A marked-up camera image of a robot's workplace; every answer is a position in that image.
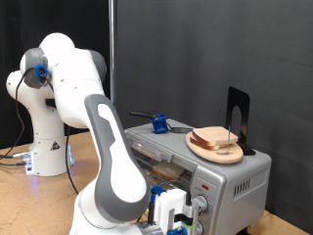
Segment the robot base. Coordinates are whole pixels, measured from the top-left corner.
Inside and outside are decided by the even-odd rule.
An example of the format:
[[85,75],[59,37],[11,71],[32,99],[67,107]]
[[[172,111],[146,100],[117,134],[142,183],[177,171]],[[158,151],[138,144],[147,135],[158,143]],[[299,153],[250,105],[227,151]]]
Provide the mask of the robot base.
[[130,223],[123,223],[110,229],[101,229],[91,225],[86,220],[78,206],[78,198],[79,195],[75,200],[74,218],[69,235],[142,235],[140,229],[136,225]]
[[[67,172],[65,137],[36,140],[30,147],[30,154],[25,157],[27,161],[25,172],[27,175],[55,176]],[[74,164],[70,145],[67,148],[67,165]]]

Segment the silver toaster oven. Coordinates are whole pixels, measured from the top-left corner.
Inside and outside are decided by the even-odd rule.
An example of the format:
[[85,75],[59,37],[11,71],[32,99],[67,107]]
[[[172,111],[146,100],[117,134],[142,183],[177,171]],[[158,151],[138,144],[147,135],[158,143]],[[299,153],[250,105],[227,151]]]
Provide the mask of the silver toaster oven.
[[[167,122],[191,127],[172,119]],[[193,198],[206,197],[208,209],[199,216],[203,235],[234,235],[254,227],[264,214],[272,162],[268,155],[255,151],[237,164],[216,164],[194,154],[186,134],[154,134],[151,124],[126,129],[125,134],[151,186],[179,179],[190,186]]]

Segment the metal rod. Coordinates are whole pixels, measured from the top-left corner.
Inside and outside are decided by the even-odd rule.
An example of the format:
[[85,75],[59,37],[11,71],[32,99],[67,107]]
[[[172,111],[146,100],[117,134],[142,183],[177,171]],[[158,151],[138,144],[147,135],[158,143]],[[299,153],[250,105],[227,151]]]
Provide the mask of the metal rod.
[[111,101],[115,105],[114,91],[114,47],[115,47],[115,0],[109,0],[109,21],[110,21],[110,96]]
[[228,126],[228,148],[227,148],[227,155],[229,155],[229,142],[231,140],[231,125]]

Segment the bread slice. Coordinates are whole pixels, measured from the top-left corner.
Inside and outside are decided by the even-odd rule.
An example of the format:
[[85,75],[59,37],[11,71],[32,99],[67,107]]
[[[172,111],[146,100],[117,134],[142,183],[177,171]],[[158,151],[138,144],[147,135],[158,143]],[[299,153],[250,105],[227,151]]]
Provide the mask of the bread slice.
[[194,136],[190,137],[190,142],[194,145],[197,145],[199,147],[208,149],[208,150],[219,150],[220,148],[225,147],[226,145],[214,145],[214,146],[208,146],[203,144],[202,142],[198,141]]
[[[229,132],[222,126],[195,128],[193,135],[196,140],[207,146],[227,145]],[[235,144],[238,136],[231,133],[230,144]]]

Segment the white robot link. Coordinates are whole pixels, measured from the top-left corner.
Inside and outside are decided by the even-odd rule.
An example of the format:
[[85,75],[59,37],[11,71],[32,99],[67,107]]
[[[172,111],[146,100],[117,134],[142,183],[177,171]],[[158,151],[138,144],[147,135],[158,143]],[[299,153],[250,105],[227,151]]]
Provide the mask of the white robot link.
[[[54,94],[48,86],[41,87],[34,70],[28,71],[37,64],[44,65],[52,75]],[[98,175],[76,198],[70,235],[163,235],[169,230],[180,228],[182,221],[174,220],[174,215],[192,213],[188,211],[190,205],[185,207],[186,192],[180,189],[156,195],[156,220],[153,223],[128,223],[146,211],[151,199],[151,188],[145,173],[133,157],[117,112],[105,96],[102,81],[106,66],[102,56],[74,48],[70,38],[53,33],[42,41],[39,48],[30,49],[23,55],[21,72],[10,74],[7,87],[13,97],[14,88],[11,90],[10,86],[16,87],[21,74],[26,71],[19,101],[26,107],[33,107],[29,112],[35,141],[36,133],[42,143],[45,139],[64,138],[63,128],[57,130],[55,127],[61,126],[60,116],[61,121],[69,126],[88,128],[98,154]],[[45,105],[44,99],[53,97],[58,111]],[[63,145],[64,139],[61,139],[58,144]],[[183,234],[179,229],[177,231],[177,234]]]

